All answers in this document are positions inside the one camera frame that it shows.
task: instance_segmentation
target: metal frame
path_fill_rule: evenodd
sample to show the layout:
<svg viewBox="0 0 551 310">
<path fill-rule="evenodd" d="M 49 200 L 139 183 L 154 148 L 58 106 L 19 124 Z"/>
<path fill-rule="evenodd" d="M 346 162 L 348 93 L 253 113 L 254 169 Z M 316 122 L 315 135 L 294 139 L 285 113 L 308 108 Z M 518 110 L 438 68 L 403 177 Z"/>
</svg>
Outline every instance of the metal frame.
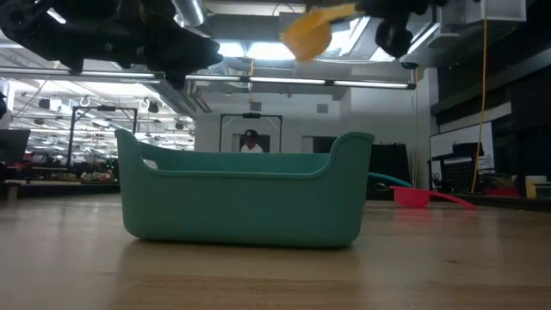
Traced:
<svg viewBox="0 0 551 310">
<path fill-rule="evenodd" d="M 251 113 L 243 113 L 243 114 L 221 114 L 220 115 L 220 124 L 219 124 L 219 134 L 218 134 L 218 152 L 222 152 L 222 121 L 224 120 L 224 117 L 226 116 L 241 116 L 243 118 L 249 118 L 249 119 L 260 119 L 263 117 L 275 117 L 279 119 L 279 153 L 282 153 L 282 132 L 283 132 L 283 115 L 261 115 L 261 114 L 251 114 Z"/>
<path fill-rule="evenodd" d="M 81 117 L 77 118 L 77 111 L 79 109 L 85 110 L 84 113 L 88 113 L 90 110 L 98 110 L 98 111 L 108 111 L 108 112 L 114 112 L 116 110 L 121 111 L 133 111 L 134 112 L 134 119 L 132 124 L 132 134 L 136 134 L 136 126 L 138 124 L 138 109 L 137 108 L 116 108 L 116 107 L 72 107 L 72 116 L 71 116 L 71 132 L 69 133 L 69 150 L 67 153 L 67 168 L 71 167 L 71 155 L 72 155 L 72 140 L 75 135 L 75 125 L 77 124 L 77 121 L 80 121 Z"/>
</svg>

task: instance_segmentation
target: yellow object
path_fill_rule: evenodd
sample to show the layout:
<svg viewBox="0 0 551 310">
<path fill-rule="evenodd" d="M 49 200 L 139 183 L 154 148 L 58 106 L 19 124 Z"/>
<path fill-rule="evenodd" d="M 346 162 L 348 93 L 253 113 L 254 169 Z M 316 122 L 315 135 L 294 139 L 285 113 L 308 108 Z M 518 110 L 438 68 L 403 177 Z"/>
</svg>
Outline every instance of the yellow object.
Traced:
<svg viewBox="0 0 551 310">
<path fill-rule="evenodd" d="M 476 159 L 474 160 L 474 176 L 473 185 L 471 186 L 471 194 L 476 190 L 476 181 L 479 176 L 479 157 L 480 146 L 482 145 L 482 124 L 484 123 L 484 113 L 486 112 L 486 83 L 488 70 L 488 2 L 486 1 L 486 15 L 484 15 L 484 49 L 482 55 L 482 107 L 480 107 L 480 123 L 479 123 L 479 142 L 476 146 Z"/>
<path fill-rule="evenodd" d="M 330 22 L 355 13 L 354 4 L 341 4 L 329 9 L 313 9 L 293 22 L 282 35 L 282 42 L 298 61 L 314 59 L 331 43 Z"/>
</svg>

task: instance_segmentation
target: yellow cup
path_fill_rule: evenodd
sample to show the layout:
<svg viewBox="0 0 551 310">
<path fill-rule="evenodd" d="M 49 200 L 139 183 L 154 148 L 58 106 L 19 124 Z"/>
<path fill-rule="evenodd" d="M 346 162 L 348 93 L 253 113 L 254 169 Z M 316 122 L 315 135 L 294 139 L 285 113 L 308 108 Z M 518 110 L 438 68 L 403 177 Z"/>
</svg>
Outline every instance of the yellow cup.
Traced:
<svg viewBox="0 0 551 310">
<path fill-rule="evenodd" d="M 299 17 L 281 40 L 300 62 L 312 60 L 331 43 L 331 21 L 351 16 L 354 4 L 342 4 L 329 9 L 314 9 Z"/>
</svg>

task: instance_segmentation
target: desk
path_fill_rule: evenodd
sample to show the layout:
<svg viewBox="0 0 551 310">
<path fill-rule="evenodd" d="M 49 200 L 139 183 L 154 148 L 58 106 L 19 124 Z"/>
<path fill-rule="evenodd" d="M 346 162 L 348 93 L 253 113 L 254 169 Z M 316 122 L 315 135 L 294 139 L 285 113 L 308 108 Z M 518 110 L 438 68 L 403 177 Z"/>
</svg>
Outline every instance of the desk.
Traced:
<svg viewBox="0 0 551 310">
<path fill-rule="evenodd" d="M 548 309 L 550 214 L 430 207 L 369 201 L 349 249 L 315 251 L 138 241 L 123 227 L 119 195 L 20 200 L 0 208 L 9 254 L 0 256 L 0 307 Z M 187 294 L 200 282 L 208 287 Z M 306 307 L 319 288 L 332 303 Z"/>
</svg>

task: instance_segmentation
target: person's cap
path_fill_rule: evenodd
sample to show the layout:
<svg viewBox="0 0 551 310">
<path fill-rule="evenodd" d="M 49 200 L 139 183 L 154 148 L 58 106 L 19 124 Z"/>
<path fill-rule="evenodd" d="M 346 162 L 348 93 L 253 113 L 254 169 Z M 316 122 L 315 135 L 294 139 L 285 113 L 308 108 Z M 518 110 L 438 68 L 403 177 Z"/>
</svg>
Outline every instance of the person's cap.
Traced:
<svg viewBox="0 0 551 310">
<path fill-rule="evenodd" d="M 255 141 L 258 137 L 258 133 L 256 130 L 249 129 L 245 131 L 245 140 L 247 141 Z"/>
</svg>

